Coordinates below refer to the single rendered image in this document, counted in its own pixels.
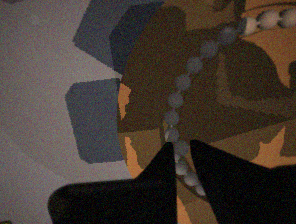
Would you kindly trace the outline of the round orange bead board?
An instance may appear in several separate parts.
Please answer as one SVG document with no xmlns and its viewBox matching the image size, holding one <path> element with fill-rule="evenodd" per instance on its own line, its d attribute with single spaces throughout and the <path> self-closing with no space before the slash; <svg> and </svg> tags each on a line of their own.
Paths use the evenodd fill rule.
<svg viewBox="0 0 296 224">
<path fill-rule="evenodd" d="M 168 142 L 168 97 L 186 63 L 201 57 L 201 46 L 218 42 L 220 30 L 237 30 L 244 17 L 267 10 L 280 15 L 296 0 L 166 0 L 150 18 L 127 60 L 117 99 L 117 131 L 127 169 L 135 179 Z M 232 44 L 218 44 L 203 68 L 190 74 L 175 111 L 177 141 L 189 145 L 184 161 L 196 173 L 190 140 L 197 139 L 254 164 L 272 168 L 296 164 L 296 25 L 236 33 Z M 197 175 L 197 173 L 196 173 Z M 207 196 L 176 174 L 180 224 L 218 224 Z"/>
</svg>

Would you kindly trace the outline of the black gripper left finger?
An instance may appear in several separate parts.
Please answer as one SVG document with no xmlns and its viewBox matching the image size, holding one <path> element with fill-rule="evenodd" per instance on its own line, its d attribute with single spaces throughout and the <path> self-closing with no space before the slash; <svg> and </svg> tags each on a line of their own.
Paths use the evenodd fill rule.
<svg viewBox="0 0 296 224">
<path fill-rule="evenodd" d="M 53 224 L 178 224 L 172 142 L 135 178 L 60 187 L 48 200 Z"/>
</svg>

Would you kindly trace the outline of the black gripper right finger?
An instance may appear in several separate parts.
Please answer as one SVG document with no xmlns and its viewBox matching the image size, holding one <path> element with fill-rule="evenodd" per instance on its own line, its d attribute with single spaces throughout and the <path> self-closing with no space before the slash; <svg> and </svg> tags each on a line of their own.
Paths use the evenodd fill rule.
<svg viewBox="0 0 296 224">
<path fill-rule="evenodd" d="M 295 224 L 296 164 L 266 168 L 197 139 L 190 152 L 218 224 Z"/>
</svg>

